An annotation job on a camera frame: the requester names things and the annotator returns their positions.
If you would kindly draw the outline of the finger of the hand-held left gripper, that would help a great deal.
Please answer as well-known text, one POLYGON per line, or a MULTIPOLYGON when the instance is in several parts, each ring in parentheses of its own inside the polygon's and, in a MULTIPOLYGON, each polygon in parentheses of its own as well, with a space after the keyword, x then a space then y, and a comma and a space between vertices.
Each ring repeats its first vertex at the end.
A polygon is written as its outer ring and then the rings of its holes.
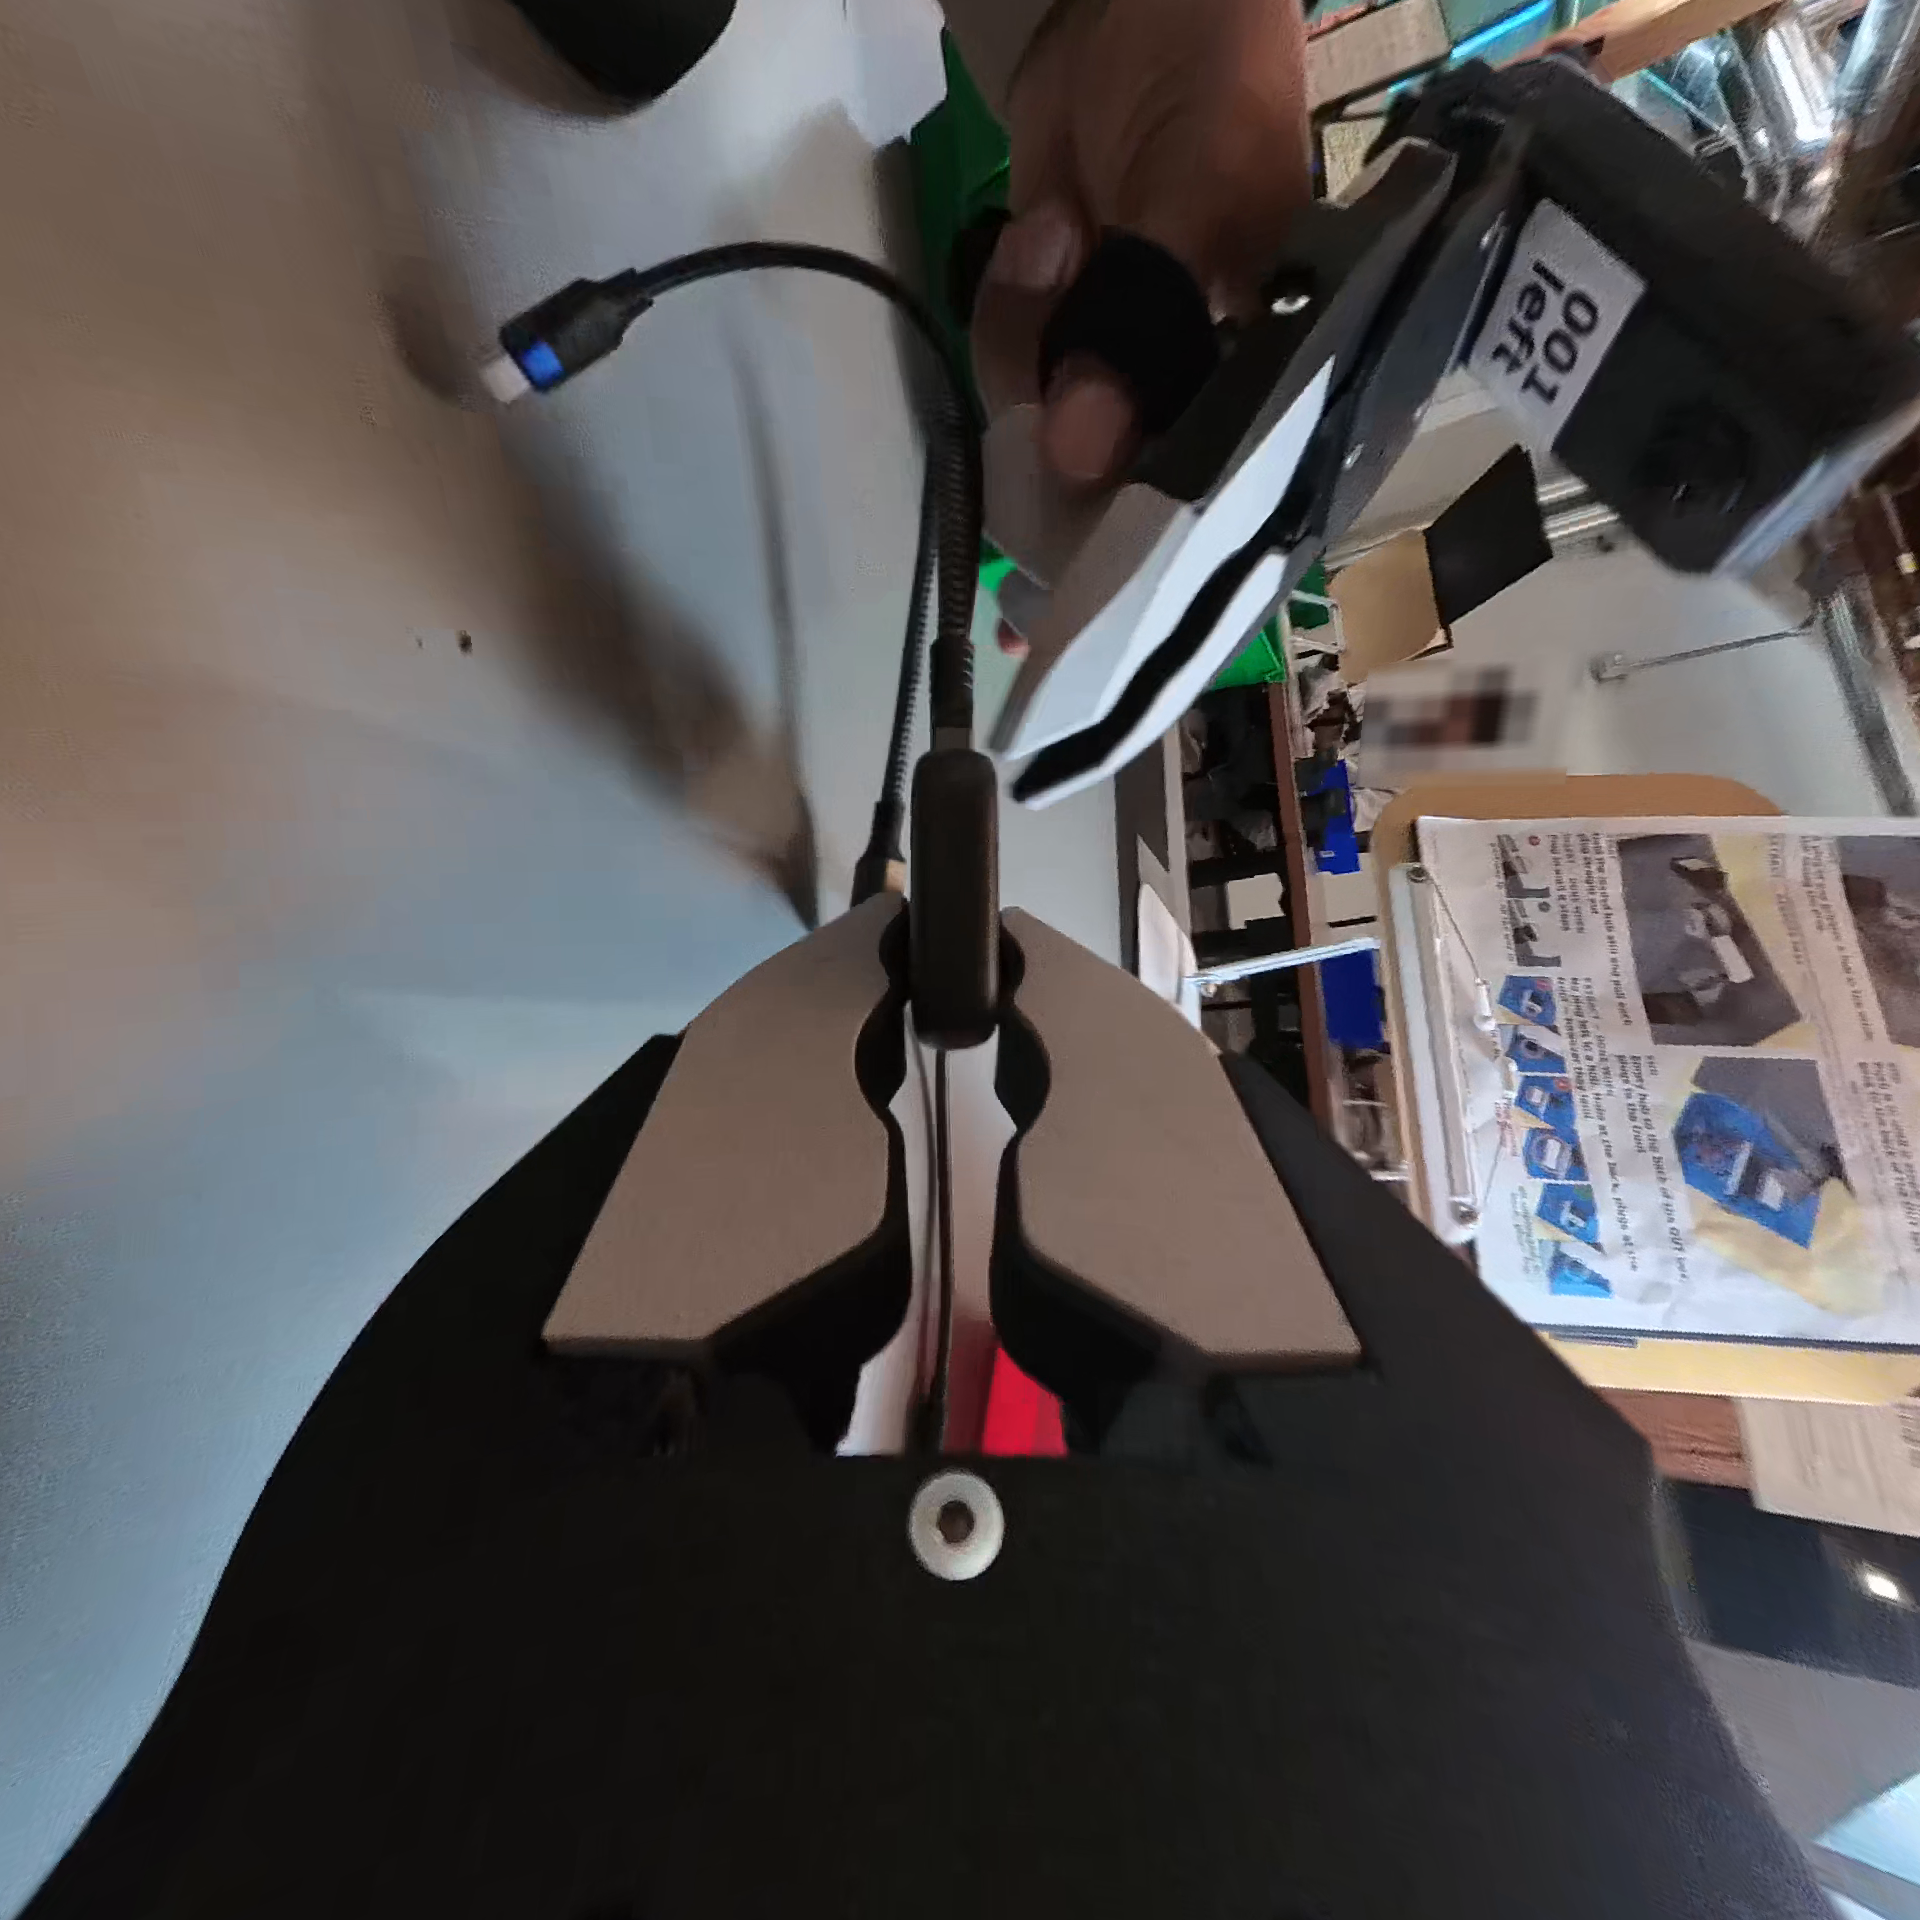
POLYGON ((1331 360, 1286 366, 1263 398, 1219 378, 1114 494, 1080 502, 1046 494, 1026 419, 995 421, 991 480, 1026 494, 1004 548, 1038 589, 991 738, 1000 762, 1100 721, 1233 553, 1286 548, 1309 576, 1336 485, 1331 388, 1331 360))
POLYGON ((1114 709, 1100 721, 1039 745, 1011 775, 1011 801, 1055 805, 1125 775, 1259 634, 1286 589, 1300 583, 1300 571, 1302 565, 1286 548, 1245 548, 1219 560, 1157 655, 1126 677, 1114 709))

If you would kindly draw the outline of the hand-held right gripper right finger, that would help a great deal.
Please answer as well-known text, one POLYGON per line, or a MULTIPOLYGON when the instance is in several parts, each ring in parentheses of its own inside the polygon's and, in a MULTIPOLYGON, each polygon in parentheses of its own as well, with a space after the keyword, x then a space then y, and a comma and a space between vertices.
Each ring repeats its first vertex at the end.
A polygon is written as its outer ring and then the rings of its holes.
POLYGON ((1231 1387, 1343 1378, 1364 1339, 1219 1051, 1039 918, 1000 920, 991 1316, 1074 1447, 1231 1387))

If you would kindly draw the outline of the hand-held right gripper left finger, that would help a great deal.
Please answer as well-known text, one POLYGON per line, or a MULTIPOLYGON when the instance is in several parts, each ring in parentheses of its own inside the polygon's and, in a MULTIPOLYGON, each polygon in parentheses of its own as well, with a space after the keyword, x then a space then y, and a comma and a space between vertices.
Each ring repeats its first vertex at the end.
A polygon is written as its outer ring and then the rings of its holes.
POLYGON ((562 1357, 773 1387, 841 1447, 855 1383, 902 1332, 905 1214, 898 959, 872 896, 732 979, 676 1040, 541 1322, 562 1357))

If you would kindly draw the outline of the black rounded USB hub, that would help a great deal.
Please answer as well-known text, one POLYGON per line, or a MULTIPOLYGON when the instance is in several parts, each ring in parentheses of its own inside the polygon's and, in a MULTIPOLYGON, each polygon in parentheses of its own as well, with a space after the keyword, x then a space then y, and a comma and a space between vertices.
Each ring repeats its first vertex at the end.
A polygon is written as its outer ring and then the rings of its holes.
POLYGON ((1000 784, 980 748, 935 745, 911 784, 905 984, 914 1035, 971 1051, 1000 1022, 1000 784))

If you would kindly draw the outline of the green plastic bin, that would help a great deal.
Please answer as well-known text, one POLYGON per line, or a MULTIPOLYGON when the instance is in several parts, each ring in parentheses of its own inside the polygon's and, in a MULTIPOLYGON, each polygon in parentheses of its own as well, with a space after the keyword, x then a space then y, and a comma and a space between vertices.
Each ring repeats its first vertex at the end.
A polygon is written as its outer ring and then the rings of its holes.
MULTIPOLYGON (((914 179, 914 226, 922 226, 922 244, 924 244, 924 283, 935 291, 935 298, 943 307, 943 321, 948 321, 948 333, 956 333, 956 339, 966 351, 966 366, 971 366, 971 302, 974 302, 974 291, 980 291, 980 269, 995 253, 995 237, 1006 226, 1006 129, 1004 129, 995 103, 971 80, 966 58, 963 58, 963 44, 948 28, 948 6, 943 6, 943 74, 948 74, 943 106, 930 112, 911 129, 911 179, 914 179)), ((1104 237, 1114 237, 1114 235, 1151 250, 1157 257, 1170 257, 1165 250, 1157 250, 1157 244, 1146 244, 1126 229, 1109 229, 1104 237)), ((1132 396, 1143 438, 1135 438, 1132 461, 1120 470, 1120 480, 1126 480, 1143 448, 1151 441, 1151 428, 1146 428, 1146 413, 1143 413, 1143 374, 1120 366, 1114 351, 1104 339, 1100 343, 1090 343, 1090 339, 1066 343, 1066 351, 1055 351, 1046 360, 1046 333, 1039 333, 1039 378, 1049 378, 1066 355, 1090 355, 1109 374, 1120 374, 1125 389, 1132 396)), ((1026 433, 1038 441, 1038 413, 1039 413, 1038 404, 1011 404, 1000 419, 987 413, 987 421, 995 428, 1004 419, 1026 419, 1026 433)), ((1061 474, 1046 466, 1039 441, 1038 441, 1038 455, 1039 455, 1039 485, 1046 485, 1049 495, 1080 502, 1080 495, 1104 495, 1104 494, 1120 486, 1120 480, 1104 485, 1104 486, 1062 486, 1061 474)), ((987 474, 987 535, 991 540, 1021 535, 1026 530, 1021 502, 1026 502, 1026 494, 1017 494, 1011 485, 995 485, 987 474)))

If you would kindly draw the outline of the person's left hand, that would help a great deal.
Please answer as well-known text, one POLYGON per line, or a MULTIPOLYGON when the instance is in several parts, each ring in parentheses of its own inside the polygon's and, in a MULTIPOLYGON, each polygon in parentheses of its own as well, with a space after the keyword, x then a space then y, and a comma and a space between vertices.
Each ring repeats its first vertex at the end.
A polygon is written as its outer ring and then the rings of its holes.
POLYGON ((1192 275, 1212 317, 1248 317, 1314 197, 1309 20, 1295 0, 948 6, 1006 129, 1006 226, 971 302, 987 413, 1038 404, 1062 486, 1104 486, 1135 451, 1120 374, 1039 333, 1109 229, 1192 275))

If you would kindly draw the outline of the instruction sheet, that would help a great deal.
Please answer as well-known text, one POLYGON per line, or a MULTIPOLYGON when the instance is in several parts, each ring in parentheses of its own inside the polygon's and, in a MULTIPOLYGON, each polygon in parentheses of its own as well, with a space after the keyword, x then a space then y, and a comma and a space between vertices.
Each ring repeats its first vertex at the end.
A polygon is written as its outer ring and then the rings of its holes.
POLYGON ((1417 821, 1432 1204, 1539 1332, 1920 1343, 1914 821, 1417 821))

